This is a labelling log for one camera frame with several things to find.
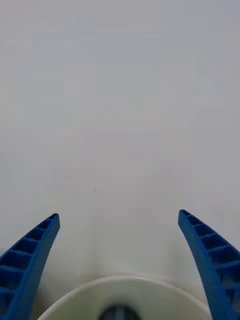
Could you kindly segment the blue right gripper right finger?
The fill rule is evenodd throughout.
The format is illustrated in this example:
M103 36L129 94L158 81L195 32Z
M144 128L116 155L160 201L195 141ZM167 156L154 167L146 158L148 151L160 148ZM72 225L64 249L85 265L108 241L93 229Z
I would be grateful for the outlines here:
M240 318L240 252L211 227L180 210L178 225L194 257L213 320Z

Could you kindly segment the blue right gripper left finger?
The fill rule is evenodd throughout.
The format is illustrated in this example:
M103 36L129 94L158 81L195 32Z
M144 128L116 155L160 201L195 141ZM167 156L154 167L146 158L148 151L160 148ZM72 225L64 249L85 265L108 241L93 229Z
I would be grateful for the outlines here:
M30 230L0 257L0 318L28 320L52 245L60 229L57 213Z

